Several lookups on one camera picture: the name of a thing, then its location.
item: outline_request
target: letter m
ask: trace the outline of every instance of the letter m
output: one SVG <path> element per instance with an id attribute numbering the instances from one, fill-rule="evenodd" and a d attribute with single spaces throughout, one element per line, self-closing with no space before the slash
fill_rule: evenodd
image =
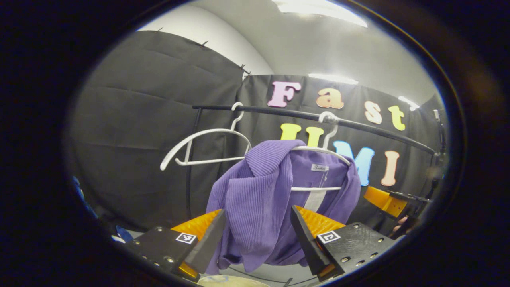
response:
<path id="1" fill-rule="evenodd" d="M 333 142 L 333 146 L 337 149 L 337 153 L 343 156 L 354 158 L 350 144 L 336 140 Z M 368 185 L 368 173 L 370 171 L 370 164 L 372 163 L 372 157 L 375 152 L 369 148 L 362 148 L 356 158 L 354 158 L 354 164 L 358 168 L 358 175 L 360 176 L 361 186 Z"/>

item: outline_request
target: purple sweater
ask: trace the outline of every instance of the purple sweater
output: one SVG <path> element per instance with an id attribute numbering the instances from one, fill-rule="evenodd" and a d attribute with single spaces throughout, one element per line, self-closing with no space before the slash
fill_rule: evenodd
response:
<path id="1" fill-rule="evenodd" d="M 293 205 L 303 207 L 310 194 L 291 187 L 319 187 L 324 172 L 312 164 L 329 167 L 322 187 L 341 186 L 326 192 L 317 213 L 346 223 L 360 197 L 361 182 L 351 158 L 314 151 L 291 151 L 305 146 L 302 140 L 267 140 L 253 147 L 245 159 L 213 185 L 207 211 L 224 209 L 227 225 L 209 263 L 207 274 L 218 274 L 230 264 L 244 264 L 252 272 L 262 264 L 291 265 L 307 262 L 290 222 Z"/>

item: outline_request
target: hanger hook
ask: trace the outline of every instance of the hanger hook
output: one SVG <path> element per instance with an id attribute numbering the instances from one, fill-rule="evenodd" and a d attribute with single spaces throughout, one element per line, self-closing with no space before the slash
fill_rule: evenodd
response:
<path id="1" fill-rule="evenodd" d="M 319 115 L 319 122 L 320 123 L 324 122 L 326 117 L 327 117 L 326 121 L 328 123 L 334 124 L 334 126 L 333 126 L 333 130 L 324 137 L 324 143 L 322 144 L 322 148 L 323 149 L 327 149 L 327 146 L 329 144 L 329 139 L 334 137 L 337 134 L 337 131 L 338 131 L 338 122 L 340 121 L 340 118 L 335 116 L 334 113 L 332 113 L 330 111 L 326 111 L 326 112 L 323 112 L 323 113 L 321 113 Z"/>
<path id="2" fill-rule="evenodd" d="M 242 106 L 243 103 L 237 102 L 232 106 L 232 111 L 235 111 L 237 107 Z M 244 111 L 241 111 L 241 114 L 232 122 L 232 126 L 230 127 L 230 130 L 235 130 L 236 124 L 238 121 L 240 121 L 243 118 Z"/>

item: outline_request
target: foam letter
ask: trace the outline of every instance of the foam letter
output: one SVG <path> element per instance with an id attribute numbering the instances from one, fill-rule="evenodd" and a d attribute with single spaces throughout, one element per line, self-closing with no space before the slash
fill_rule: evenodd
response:
<path id="1" fill-rule="evenodd" d="M 344 103 L 342 102 L 342 95 L 340 91 L 337 89 L 322 89 L 319 92 L 319 97 L 315 102 L 317 106 L 321 108 L 334 108 L 341 109 L 344 107 Z"/>
<path id="2" fill-rule="evenodd" d="M 365 102 L 365 109 L 367 110 L 365 112 L 365 116 L 367 117 L 367 120 L 369 122 L 372 122 L 374 124 L 380 124 L 383 122 L 383 118 L 381 114 L 379 113 L 381 111 L 381 108 L 379 108 L 379 105 L 376 103 L 373 103 L 371 101 Z"/>
<path id="3" fill-rule="evenodd" d="M 354 158 L 349 143 L 341 140 L 335 140 L 333 142 L 333 146 L 335 146 L 337 149 L 337 154 Z M 368 173 L 370 171 L 370 163 L 372 162 L 372 157 L 374 154 L 375 152 L 372 149 L 362 148 L 354 159 L 354 163 L 358 168 L 358 175 L 360 176 L 361 186 L 368 185 Z"/>
<path id="4" fill-rule="evenodd" d="M 287 101 L 290 101 L 294 97 L 294 91 L 301 90 L 301 84 L 298 82 L 275 81 L 273 82 L 273 86 L 273 96 L 267 103 L 267 105 L 270 107 L 286 107 L 287 103 L 284 101 L 284 98 L 287 98 Z"/>
<path id="5" fill-rule="evenodd" d="M 391 120 L 395 128 L 399 131 L 405 130 L 405 125 L 400 120 L 401 117 L 404 117 L 404 113 L 400 111 L 398 106 L 389 107 L 388 110 L 391 112 Z"/>
<path id="6" fill-rule="evenodd" d="M 397 170 L 397 159 L 400 155 L 394 151 L 387 151 L 384 153 L 386 155 L 386 173 L 384 174 L 383 179 L 381 179 L 381 184 L 385 186 L 392 186 L 397 182 L 395 180 L 395 172 Z"/>
<path id="7" fill-rule="evenodd" d="M 324 130 L 317 127 L 307 127 L 308 133 L 308 144 L 309 147 L 318 147 L 320 135 L 324 133 Z"/>
<path id="8" fill-rule="evenodd" d="M 300 125 L 296 124 L 282 124 L 282 138 L 281 139 L 296 139 L 297 133 L 301 130 Z"/>

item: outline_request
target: hand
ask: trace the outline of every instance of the hand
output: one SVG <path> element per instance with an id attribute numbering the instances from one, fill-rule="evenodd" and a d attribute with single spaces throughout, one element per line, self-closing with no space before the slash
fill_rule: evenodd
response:
<path id="1" fill-rule="evenodd" d="M 393 228 L 393 233 L 395 233 L 401 226 L 402 224 L 404 224 L 404 222 L 407 220 L 407 216 L 404 216 L 401 220 L 398 221 L 398 224 L 397 226 L 395 226 Z M 409 231 L 411 231 L 412 228 L 409 228 L 408 230 L 405 231 L 406 234 L 409 233 Z"/>

